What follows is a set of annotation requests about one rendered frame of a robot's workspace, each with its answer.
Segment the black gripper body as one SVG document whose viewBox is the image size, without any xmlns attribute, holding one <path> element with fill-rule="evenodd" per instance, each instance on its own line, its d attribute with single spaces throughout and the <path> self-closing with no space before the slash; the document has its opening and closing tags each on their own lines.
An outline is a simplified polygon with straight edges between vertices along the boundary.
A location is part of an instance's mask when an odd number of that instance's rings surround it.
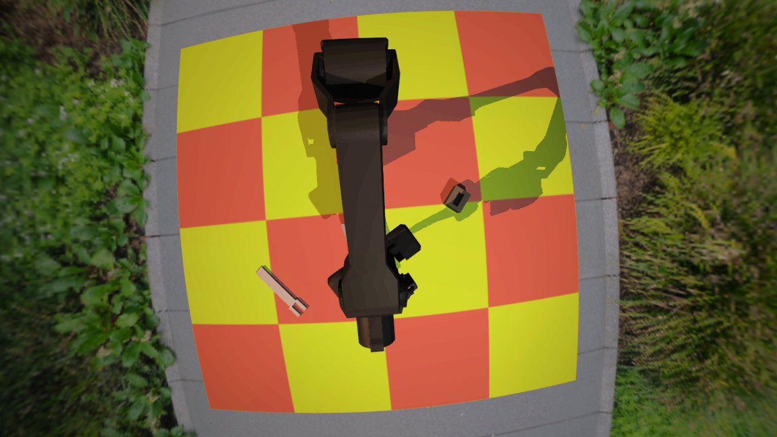
<svg viewBox="0 0 777 437">
<path fill-rule="evenodd" d="M 421 246 L 419 241 L 416 240 L 415 236 L 406 225 L 400 224 L 387 235 L 389 236 L 386 240 L 387 247 L 393 255 L 398 256 L 399 254 L 402 254 L 403 257 L 408 260 L 420 252 Z M 339 279 L 342 279 L 342 268 L 328 277 L 328 286 L 330 286 L 331 290 L 334 291 L 338 298 Z"/>
</svg>

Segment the tan two-pronged fork-shaped bar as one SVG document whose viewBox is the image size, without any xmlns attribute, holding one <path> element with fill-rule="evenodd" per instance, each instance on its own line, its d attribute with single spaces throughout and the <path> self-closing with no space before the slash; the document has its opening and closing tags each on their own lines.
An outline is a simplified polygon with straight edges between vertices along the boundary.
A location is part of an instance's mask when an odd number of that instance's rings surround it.
<svg viewBox="0 0 777 437">
<path fill-rule="evenodd" d="M 267 284 L 271 290 L 274 290 L 276 295 L 278 295 L 286 304 L 289 305 L 289 309 L 295 314 L 295 316 L 300 316 L 300 312 L 297 309 L 294 309 L 293 305 L 295 302 L 303 309 L 307 309 L 306 305 L 302 303 L 299 299 L 296 299 L 282 286 L 279 284 L 277 280 L 275 280 L 274 276 L 271 276 L 270 273 L 261 266 L 260 270 L 256 272 L 258 276 L 264 281 L 265 284 Z"/>
</svg>

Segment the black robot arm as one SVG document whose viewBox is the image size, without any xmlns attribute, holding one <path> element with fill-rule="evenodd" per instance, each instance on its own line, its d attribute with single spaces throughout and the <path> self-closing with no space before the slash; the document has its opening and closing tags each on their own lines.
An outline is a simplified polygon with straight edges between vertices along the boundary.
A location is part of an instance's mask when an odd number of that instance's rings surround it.
<svg viewBox="0 0 777 437">
<path fill-rule="evenodd" d="M 320 44 L 311 82 L 338 156 L 348 245 L 339 304 L 346 318 L 357 318 L 359 344 L 375 353 L 394 343 L 394 314 L 402 314 L 418 290 L 409 272 L 399 273 L 386 242 L 381 146 L 387 145 L 387 119 L 398 102 L 399 60 L 387 37 Z"/>
</svg>

